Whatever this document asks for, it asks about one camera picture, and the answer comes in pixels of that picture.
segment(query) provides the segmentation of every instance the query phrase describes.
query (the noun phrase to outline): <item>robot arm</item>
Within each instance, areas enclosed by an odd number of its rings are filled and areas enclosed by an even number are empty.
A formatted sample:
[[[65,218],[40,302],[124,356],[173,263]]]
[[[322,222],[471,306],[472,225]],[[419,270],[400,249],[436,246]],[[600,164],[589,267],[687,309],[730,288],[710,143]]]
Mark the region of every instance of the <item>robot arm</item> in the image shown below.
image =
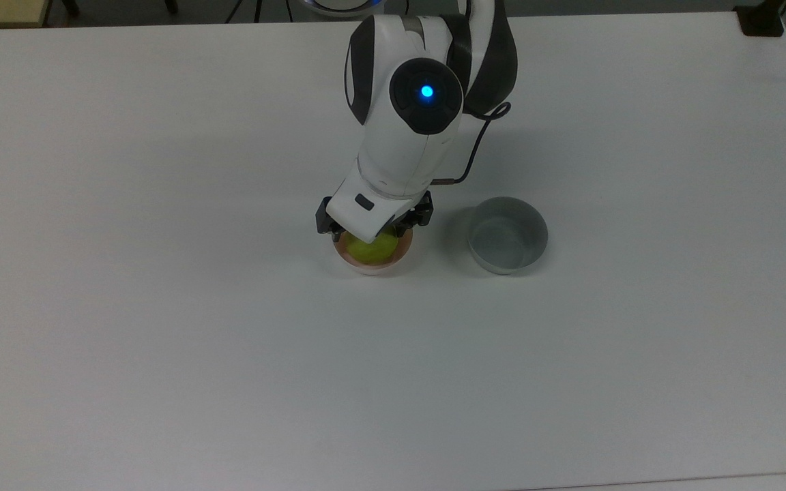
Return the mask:
[[[337,240],[347,230],[372,242],[387,226],[401,234],[428,223],[427,187],[461,115],[493,110],[517,72],[502,0],[467,0],[464,13],[369,16],[353,32],[345,95],[365,137],[349,174],[318,209],[319,233]]]

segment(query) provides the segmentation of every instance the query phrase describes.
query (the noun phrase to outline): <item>black cable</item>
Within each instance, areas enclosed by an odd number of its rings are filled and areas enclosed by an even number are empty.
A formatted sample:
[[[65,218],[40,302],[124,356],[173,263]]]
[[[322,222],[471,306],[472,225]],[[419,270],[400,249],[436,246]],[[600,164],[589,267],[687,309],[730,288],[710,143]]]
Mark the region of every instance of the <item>black cable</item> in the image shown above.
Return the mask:
[[[257,0],[257,8],[253,10],[253,24],[259,22],[259,12],[263,9],[263,0]]]
[[[481,131],[478,132],[478,137],[475,138],[475,145],[471,148],[471,155],[469,155],[469,163],[465,165],[465,170],[463,171],[462,176],[456,179],[434,179],[430,182],[430,186],[447,186],[450,184],[459,184],[465,180],[469,176],[469,171],[471,171],[471,163],[475,161],[475,153],[478,152],[478,145],[481,144],[481,138],[484,137],[484,131],[487,131],[487,127],[490,125],[491,122],[502,118],[502,116],[507,115],[508,111],[511,110],[511,102],[503,102],[496,106],[496,109],[493,109],[487,116],[483,115],[475,115],[476,118],[483,120],[484,125],[481,127]]]
[[[240,7],[240,6],[241,6],[241,2],[242,2],[242,0],[238,0],[238,1],[235,3],[235,7],[232,7],[232,12],[230,12],[230,16],[228,16],[228,18],[227,18],[227,21],[226,21],[226,22],[224,22],[224,24],[228,24],[228,23],[229,23],[229,21],[231,21],[231,20],[232,20],[232,16],[234,16],[234,15],[235,15],[235,12],[236,12],[236,10],[238,10],[238,7]]]

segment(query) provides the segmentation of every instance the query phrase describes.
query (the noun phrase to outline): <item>yellow ball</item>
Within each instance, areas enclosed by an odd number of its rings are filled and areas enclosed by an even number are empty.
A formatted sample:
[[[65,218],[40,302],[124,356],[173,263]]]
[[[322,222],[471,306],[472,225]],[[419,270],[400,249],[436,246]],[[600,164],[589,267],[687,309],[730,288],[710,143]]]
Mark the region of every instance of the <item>yellow ball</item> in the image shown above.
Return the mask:
[[[367,265],[381,264],[389,260],[399,245],[399,237],[392,228],[382,230],[372,243],[365,243],[349,233],[346,233],[343,239],[347,253]]]

